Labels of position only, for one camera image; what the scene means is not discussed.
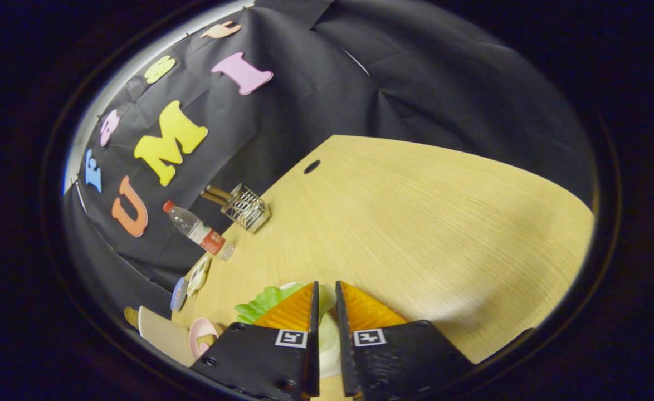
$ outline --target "green lettuce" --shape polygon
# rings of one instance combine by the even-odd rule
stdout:
[[[294,294],[297,290],[304,287],[304,284],[294,284],[281,290],[278,287],[266,287],[262,294],[258,294],[254,300],[248,303],[236,305],[235,310],[240,313],[238,322],[253,324],[260,317],[265,315],[275,305],[282,300]],[[337,296],[334,290],[326,285],[319,285],[319,321],[322,322],[322,316],[332,309],[337,302]]]

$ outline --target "blue plate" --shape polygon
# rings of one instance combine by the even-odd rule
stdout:
[[[186,287],[188,287],[188,282],[181,277],[176,282],[176,287],[174,288],[174,295],[171,296],[171,310],[180,310],[186,301]]]

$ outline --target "water bottle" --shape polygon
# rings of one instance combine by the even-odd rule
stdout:
[[[164,212],[169,214],[174,226],[182,234],[209,251],[213,255],[227,261],[235,250],[235,245],[226,241],[215,230],[207,226],[193,213],[184,208],[179,208],[169,200],[164,204]]]

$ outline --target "pink bowl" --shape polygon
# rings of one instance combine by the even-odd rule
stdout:
[[[213,325],[210,320],[199,317],[191,325],[191,330],[189,330],[189,348],[191,348],[191,355],[194,359],[198,359],[205,353],[209,346],[207,344],[198,344],[198,337],[202,335],[212,334],[215,336],[221,335],[223,330],[217,325]]]

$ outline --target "bottle label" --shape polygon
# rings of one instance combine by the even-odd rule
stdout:
[[[193,230],[189,233],[189,238],[197,244],[204,248],[206,251],[209,251],[212,254],[217,254],[226,239],[223,238],[217,231],[213,230],[205,223],[198,223]]]

